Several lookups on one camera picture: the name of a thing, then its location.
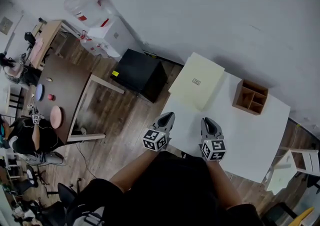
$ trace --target small red object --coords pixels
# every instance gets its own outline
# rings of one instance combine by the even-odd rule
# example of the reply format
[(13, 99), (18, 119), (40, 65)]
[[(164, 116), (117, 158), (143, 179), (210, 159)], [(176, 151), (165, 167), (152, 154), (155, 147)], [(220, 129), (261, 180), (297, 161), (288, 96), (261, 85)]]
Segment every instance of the small red object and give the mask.
[(55, 98), (55, 96), (54, 96), (54, 95), (52, 95), (52, 94), (48, 94), (48, 100), (49, 100), (49, 101), (53, 101), (53, 100), (54, 100), (54, 98)]

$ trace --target white table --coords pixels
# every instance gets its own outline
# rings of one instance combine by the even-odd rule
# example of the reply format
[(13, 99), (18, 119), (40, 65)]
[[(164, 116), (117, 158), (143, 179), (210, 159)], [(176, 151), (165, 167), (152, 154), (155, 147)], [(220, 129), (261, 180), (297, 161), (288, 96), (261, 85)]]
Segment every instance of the white table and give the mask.
[(282, 140), (290, 107), (268, 95), (261, 115), (232, 107), (240, 78), (224, 72), (204, 111), (179, 102), (171, 95), (162, 113), (174, 112), (170, 145), (201, 156), (201, 119), (208, 117), (222, 128), (227, 152), (222, 168), (237, 176), (261, 183), (266, 176)]
[(272, 191), (273, 195), (277, 195), (288, 186), (288, 183), (297, 172), (294, 156), (288, 150), (270, 170), (265, 190)]

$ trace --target cable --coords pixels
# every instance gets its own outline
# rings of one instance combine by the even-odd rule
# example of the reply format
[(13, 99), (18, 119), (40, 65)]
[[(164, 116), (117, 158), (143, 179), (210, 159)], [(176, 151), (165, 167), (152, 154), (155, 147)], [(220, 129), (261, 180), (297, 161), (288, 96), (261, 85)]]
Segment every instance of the cable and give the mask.
[[(297, 130), (298, 130), (298, 128), (300, 127), (300, 125), (299, 124), (296, 124), (296, 128), (295, 128), (295, 131), (294, 131), (294, 137), (293, 137), (293, 143), (291, 144), (291, 146), (290, 146), (290, 148), (289, 148), (289, 150), (294, 146), (294, 144), (295, 144), (295, 141), (296, 141), (296, 135), (297, 135)], [(285, 152), (283, 155), (281, 155), (281, 156), (275, 156), (276, 158), (281, 158), (281, 157), (283, 157), (284, 155), (286, 155), (286, 153), (287, 152)]]
[(78, 151), (80, 152), (80, 154), (82, 155), (82, 157), (83, 157), (83, 159), (84, 159), (84, 163), (85, 163), (86, 169), (88, 170), (88, 172), (89, 172), (94, 178), (97, 179), (97, 177), (89, 170), (88, 165), (87, 165), (87, 160), (86, 160), (85, 156), (82, 154), (81, 150), (79, 149), (78, 144), (76, 143), (75, 146), (76, 146), (76, 148), (78, 149)]

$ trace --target beige box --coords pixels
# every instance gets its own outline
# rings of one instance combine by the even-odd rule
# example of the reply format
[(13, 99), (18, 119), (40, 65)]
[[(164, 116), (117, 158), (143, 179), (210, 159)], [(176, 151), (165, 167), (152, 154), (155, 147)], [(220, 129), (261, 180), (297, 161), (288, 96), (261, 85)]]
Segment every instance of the beige box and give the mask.
[(194, 52), (173, 82), (169, 93), (202, 111), (224, 71), (220, 65)]

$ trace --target black cable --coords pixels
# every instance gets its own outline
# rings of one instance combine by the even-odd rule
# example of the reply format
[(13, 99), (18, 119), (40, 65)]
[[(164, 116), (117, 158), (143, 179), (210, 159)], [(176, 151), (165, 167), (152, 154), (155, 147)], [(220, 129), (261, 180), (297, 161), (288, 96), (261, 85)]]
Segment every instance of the black cable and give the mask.
[(78, 149), (78, 151), (80, 152), (80, 154), (82, 155), (83, 159), (84, 159), (84, 163), (85, 163), (85, 167), (86, 169), (88, 170), (88, 172), (94, 177), (97, 179), (97, 177), (89, 170), (88, 166), (87, 166), (87, 160), (85, 158), (85, 156), (82, 154), (81, 150), (79, 149), (77, 143), (75, 144), (76, 148)]

